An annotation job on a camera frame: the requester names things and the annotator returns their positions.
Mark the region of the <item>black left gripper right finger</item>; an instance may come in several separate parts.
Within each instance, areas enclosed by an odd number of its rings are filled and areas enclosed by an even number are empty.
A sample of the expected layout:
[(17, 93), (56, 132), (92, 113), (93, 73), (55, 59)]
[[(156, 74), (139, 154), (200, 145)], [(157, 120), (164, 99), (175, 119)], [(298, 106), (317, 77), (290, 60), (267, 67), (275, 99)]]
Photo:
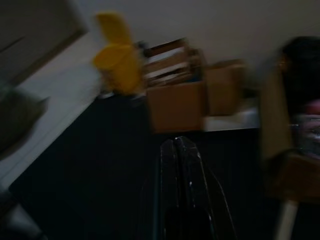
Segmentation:
[(183, 240), (215, 240), (212, 205), (200, 152), (185, 136), (174, 139)]

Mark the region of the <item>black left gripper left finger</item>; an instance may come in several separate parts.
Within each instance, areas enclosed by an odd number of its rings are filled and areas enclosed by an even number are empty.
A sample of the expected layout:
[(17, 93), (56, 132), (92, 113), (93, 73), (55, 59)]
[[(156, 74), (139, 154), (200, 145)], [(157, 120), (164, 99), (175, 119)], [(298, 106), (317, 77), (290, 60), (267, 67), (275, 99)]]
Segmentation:
[(171, 139), (164, 141), (154, 170), (152, 240), (176, 240), (178, 225), (177, 154)]

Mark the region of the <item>yellow rubbish bin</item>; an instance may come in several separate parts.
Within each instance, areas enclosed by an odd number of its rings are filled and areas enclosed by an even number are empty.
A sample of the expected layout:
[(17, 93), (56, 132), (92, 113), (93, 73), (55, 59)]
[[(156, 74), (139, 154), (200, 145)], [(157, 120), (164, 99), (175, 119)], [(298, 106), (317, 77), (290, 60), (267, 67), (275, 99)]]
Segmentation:
[(95, 17), (107, 40), (93, 59), (102, 89), (125, 96), (142, 94), (145, 87), (141, 63), (126, 22), (116, 12), (100, 12)]

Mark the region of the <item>white flat board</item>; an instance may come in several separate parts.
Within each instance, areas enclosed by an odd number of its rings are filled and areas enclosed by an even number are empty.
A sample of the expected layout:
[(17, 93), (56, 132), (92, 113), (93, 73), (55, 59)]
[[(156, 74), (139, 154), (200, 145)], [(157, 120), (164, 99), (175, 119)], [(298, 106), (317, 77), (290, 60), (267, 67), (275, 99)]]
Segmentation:
[(250, 107), (228, 116), (207, 116), (204, 118), (204, 131), (230, 131), (259, 128), (259, 112), (256, 107)]

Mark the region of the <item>black floor mat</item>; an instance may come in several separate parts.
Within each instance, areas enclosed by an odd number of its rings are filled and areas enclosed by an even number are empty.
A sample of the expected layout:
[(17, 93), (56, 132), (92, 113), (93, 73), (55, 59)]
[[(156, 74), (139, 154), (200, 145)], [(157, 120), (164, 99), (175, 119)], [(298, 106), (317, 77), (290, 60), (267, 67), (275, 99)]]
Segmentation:
[(180, 136), (200, 153), (215, 240), (272, 240), (281, 203), (265, 195), (256, 130), (155, 134), (146, 102), (127, 96), (91, 103), (9, 191), (49, 240), (153, 240), (156, 161), (173, 140), (183, 240)]

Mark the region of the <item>small closed cardboard box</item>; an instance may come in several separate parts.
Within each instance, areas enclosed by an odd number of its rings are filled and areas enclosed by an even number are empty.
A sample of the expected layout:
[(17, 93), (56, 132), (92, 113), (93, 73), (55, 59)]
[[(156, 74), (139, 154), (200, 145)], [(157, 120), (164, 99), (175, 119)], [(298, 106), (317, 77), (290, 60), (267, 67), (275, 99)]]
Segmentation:
[(230, 116), (243, 98), (247, 66), (242, 59), (220, 61), (204, 69), (207, 107), (210, 116)]

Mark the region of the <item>brown wooden furniture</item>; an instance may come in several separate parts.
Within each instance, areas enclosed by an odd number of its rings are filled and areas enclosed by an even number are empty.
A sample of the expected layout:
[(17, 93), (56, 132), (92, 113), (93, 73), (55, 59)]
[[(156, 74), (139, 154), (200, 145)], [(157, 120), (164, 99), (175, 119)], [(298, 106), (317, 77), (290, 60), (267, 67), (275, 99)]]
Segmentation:
[(320, 160), (301, 154), (294, 147), (278, 65), (261, 85), (259, 117), (261, 165), (267, 194), (320, 204)]

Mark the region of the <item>black bag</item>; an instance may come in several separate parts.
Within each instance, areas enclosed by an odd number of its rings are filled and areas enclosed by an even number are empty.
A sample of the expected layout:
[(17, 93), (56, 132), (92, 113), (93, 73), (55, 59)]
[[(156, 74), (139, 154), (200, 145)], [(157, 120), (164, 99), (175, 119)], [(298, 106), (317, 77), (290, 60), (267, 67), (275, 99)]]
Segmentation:
[(304, 106), (320, 99), (320, 37), (299, 36), (281, 49), (281, 70), (288, 113), (304, 111)]

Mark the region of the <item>grey-green cloth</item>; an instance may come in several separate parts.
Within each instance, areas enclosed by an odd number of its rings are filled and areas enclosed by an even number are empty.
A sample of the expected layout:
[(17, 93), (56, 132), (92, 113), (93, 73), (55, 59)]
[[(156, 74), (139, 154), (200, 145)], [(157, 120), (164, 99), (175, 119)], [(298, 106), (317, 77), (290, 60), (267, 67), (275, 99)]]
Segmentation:
[(48, 101), (0, 82), (0, 161), (26, 139), (47, 111)]

